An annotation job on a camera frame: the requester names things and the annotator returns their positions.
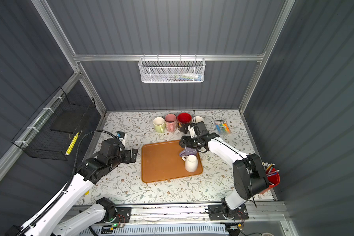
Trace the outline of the purple mug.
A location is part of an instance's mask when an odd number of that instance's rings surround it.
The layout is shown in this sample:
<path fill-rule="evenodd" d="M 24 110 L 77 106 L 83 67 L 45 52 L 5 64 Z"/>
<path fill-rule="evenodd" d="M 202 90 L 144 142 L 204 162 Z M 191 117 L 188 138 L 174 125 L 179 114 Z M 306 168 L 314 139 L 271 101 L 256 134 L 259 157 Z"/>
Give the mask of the purple mug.
<path fill-rule="evenodd" d="M 184 159 L 184 158 L 188 157 L 189 155 L 196 155 L 196 154 L 197 154 L 196 149 L 185 147 L 184 150 L 182 150 L 179 155 L 182 159 Z"/>

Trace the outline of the light blue mug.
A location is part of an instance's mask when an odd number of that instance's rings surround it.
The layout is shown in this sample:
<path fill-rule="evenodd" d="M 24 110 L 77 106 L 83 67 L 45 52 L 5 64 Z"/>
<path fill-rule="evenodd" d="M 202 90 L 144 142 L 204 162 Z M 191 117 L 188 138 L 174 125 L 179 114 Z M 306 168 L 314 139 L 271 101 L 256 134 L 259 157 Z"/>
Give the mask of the light blue mug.
<path fill-rule="evenodd" d="M 192 118 L 192 122 L 193 122 L 194 124 L 197 124 L 197 123 L 203 122 L 203 121 L 204 121 L 204 119 L 203 119 L 202 117 L 200 117 L 200 116 L 194 116 L 194 117 Z"/>

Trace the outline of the white mug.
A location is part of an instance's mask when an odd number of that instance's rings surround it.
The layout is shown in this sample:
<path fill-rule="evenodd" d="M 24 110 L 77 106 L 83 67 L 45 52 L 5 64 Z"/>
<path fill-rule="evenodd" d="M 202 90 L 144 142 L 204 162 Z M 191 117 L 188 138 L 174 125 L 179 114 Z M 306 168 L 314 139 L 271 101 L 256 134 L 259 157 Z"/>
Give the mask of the white mug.
<path fill-rule="evenodd" d="M 197 170 L 198 168 L 198 158 L 196 155 L 184 155 L 182 156 L 182 159 L 184 161 L 184 166 L 185 169 L 190 172 L 193 173 Z"/>

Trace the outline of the black mug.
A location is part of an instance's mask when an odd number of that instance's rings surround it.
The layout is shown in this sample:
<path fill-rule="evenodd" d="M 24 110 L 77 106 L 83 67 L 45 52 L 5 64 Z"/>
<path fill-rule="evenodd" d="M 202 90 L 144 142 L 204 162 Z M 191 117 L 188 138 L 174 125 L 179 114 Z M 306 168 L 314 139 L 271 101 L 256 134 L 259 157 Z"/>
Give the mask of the black mug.
<path fill-rule="evenodd" d="M 188 133 L 189 126 L 192 122 L 192 116 L 189 113 L 180 113 L 177 116 L 178 130 L 184 134 Z"/>

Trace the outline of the pink mug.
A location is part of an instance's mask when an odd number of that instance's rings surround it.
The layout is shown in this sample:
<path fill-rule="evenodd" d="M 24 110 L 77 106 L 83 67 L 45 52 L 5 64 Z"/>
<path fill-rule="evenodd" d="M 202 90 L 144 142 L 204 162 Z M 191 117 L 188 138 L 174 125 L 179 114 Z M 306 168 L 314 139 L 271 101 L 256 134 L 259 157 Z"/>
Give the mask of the pink mug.
<path fill-rule="evenodd" d="M 175 114 L 167 114 L 164 118 L 165 127 L 168 132 L 175 132 L 177 130 L 177 116 Z"/>

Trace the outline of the light green mug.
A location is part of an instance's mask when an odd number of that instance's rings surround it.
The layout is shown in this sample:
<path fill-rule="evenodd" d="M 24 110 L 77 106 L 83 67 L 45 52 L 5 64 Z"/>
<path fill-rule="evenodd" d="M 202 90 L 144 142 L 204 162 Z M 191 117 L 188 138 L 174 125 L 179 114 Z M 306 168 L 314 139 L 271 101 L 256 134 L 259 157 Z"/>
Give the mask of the light green mug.
<path fill-rule="evenodd" d="M 162 117 L 157 117 L 153 120 L 153 126 L 157 133 L 164 133 L 165 131 L 165 120 Z"/>

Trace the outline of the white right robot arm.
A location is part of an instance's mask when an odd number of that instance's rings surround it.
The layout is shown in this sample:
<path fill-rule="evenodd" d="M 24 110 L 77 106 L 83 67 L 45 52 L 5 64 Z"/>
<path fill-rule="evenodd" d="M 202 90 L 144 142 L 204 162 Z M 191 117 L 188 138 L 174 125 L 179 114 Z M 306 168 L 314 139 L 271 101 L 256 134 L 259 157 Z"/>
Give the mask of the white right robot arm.
<path fill-rule="evenodd" d="M 234 190 L 222 199 L 226 211 L 237 210 L 248 200 L 269 188 L 261 158 L 257 154 L 246 154 L 227 144 L 218 134 L 210 133 L 203 122 L 193 125 L 194 135 L 181 137 L 182 148 L 205 149 L 222 158 L 233 170 Z"/>

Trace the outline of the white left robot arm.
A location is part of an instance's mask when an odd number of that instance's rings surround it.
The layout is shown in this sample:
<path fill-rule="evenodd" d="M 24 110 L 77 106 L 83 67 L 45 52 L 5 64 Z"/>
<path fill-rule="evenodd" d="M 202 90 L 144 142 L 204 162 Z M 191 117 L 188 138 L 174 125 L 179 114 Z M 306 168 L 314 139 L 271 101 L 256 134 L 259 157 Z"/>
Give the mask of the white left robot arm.
<path fill-rule="evenodd" d="M 84 160 L 73 171 L 66 185 L 32 218 L 21 226 L 12 226 L 7 236 L 67 236 L 76 235 L 91 225 L 103 221 L 111 224 L 122 217 L 116 205 L 103 197 L 89 209 L 61 222 L 77 200 L 120 164 L 135 163 L 138 150 L 126 150 L 121 140 L 107 139 L 101 143 L 96 157 Z"/>

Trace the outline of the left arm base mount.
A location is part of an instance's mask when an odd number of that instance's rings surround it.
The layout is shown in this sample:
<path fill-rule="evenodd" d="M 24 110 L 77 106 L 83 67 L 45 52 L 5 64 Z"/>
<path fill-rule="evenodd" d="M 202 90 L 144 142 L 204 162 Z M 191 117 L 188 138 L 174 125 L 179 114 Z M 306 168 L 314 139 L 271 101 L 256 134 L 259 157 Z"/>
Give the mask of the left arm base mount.
<path fill-rule="evenodd" d="M 103 221 L 108 224 L 129 223 L 131 211 L 131 207 L 112 207 L 106 211 Z"/>

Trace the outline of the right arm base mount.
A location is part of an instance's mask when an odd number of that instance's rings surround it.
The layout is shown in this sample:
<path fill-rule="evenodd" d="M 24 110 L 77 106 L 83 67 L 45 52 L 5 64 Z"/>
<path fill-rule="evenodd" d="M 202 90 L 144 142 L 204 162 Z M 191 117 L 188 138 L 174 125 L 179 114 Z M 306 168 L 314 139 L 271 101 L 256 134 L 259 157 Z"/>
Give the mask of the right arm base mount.
<path fill-rule="evenodd" d="M 221 204 L 208 205 L 208 207 L 205 209 L 205 213 L 209 215 L 209 219 L 211 221 L 244 221 L 249 219 L 248 211 L 245 204 L 242 204 L 235 209 L 230 209 L 224 200 L 221 202 Z"/>

